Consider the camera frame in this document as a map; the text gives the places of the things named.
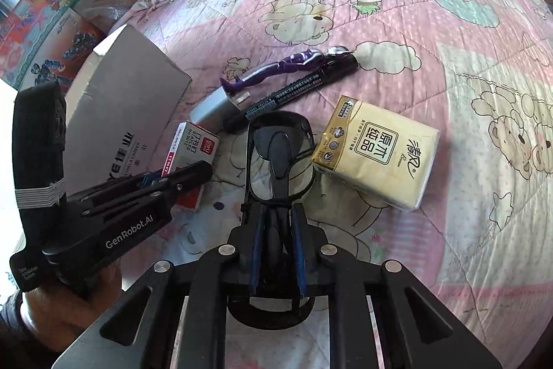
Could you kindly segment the person left hand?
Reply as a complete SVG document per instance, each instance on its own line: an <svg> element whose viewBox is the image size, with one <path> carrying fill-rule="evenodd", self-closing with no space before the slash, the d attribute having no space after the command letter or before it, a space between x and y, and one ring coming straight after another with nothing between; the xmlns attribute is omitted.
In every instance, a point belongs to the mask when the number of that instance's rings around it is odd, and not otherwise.
<svg viewBox="0 0 553 369"><path fill-rule="evenodd" d="M122 293L122 271L120 262L116 260L99 272L96 288L87 299L57 284L22 294L21 318L41 344L61 353Z"/></svg>

